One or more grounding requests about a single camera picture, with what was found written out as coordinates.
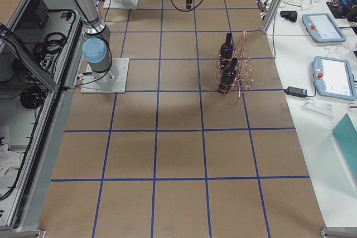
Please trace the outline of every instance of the tablet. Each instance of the tablet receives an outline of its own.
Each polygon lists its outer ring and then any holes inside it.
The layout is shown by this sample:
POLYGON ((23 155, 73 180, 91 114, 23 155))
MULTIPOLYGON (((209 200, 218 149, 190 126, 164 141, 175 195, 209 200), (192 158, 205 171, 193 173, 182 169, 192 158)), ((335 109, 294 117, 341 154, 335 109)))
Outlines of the tablet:
POLYGON ((313 63, 315 88, 322 96, 357 100, 350 63, 327 57, 315 57, 313 63))
POLYGON ((303 14, 302 22, 317 43, 346 41, 345 35, 328 13, 303 14))

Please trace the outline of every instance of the blue joint cap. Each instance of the blue joint cap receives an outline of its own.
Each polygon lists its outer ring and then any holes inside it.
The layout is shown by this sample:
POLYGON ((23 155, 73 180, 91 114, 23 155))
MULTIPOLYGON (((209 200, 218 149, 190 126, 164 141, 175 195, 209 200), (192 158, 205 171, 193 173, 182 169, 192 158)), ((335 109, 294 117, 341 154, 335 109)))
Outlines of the blue joint cap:
POLYGON ((107 45, 97 37, 92 37, 82 45, 82 53, 91 64, 97 64, 104 60, 107 55, 107 45))

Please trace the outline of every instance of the power adapter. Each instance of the power adapter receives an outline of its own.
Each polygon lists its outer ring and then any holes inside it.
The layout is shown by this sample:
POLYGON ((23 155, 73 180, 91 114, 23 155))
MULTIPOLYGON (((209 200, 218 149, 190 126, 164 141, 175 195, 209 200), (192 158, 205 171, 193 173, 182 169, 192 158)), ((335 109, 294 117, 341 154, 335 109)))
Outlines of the power adapter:
POLYGON ((295 96, 299 98, 306 98, 307 97, 307 90, 306 89, 299 89, 294 88, 293 86, 288 86, 287 89, 284 89, 286 95, 295 96))

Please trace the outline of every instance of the wine bottle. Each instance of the wine bottle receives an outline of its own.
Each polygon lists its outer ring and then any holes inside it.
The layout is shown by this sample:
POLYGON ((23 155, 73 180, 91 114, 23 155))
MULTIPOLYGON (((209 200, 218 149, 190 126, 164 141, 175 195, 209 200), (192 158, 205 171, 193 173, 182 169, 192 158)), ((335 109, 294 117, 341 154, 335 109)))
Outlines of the wine bottle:
POLYGON ((224 69, 219 86, 218 86, 218 92, 225 94, 229 90, 231 90, 235 77, 237 76, 237 71, 235 69, 235 66, 237 65, 238 59, 233 58, 230 61, 229 67, 224 69))
POLYGON ((225 36, 225 42, 222 44, 220 49, 219 66, 222 70, 229 66, 230 59, 233 55, 233 50, 232 34, 227 33, 225 36))

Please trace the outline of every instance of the white mounting plate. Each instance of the white mounting plate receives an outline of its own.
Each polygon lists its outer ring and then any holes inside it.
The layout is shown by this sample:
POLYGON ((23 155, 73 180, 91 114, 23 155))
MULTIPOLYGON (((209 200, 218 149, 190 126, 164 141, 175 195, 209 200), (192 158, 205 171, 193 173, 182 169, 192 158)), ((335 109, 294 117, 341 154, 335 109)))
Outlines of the white mounting plate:
MULTIPOLYGON (((125 93, 129 69, 129 58, 113 58, 113 64, 118 68, 119 71, 118 78, 113 84, 111 84, 107 88, 104 88, 96 82, 93 82, 93 77, 91 75, 88 75, 84 77, 83 84, 89 82, 91 84, 83 85, 81 87, 80 92, 84 94, 125 93)), ((91 68, 89 65, 87 65, 86 72, 91 72, 91 68)))
POLYGON ((127 0, 123 3, 117 3, 115 1, 105 0, 104 9, 137 9, 139 0, 127 0))

